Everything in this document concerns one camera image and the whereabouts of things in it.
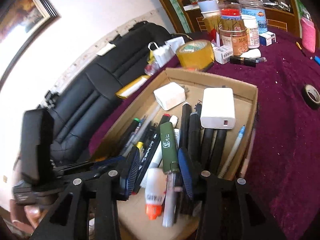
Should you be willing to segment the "person's right hand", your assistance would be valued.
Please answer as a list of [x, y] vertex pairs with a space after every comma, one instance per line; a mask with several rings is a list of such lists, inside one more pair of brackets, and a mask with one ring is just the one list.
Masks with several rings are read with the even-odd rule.
[[47, 212], [47, 209], [42, 209], [38, 205], [22, 206], [18, 205], [13, 199], [10, 200], [11, 222], [28, 234], [35, 231]]

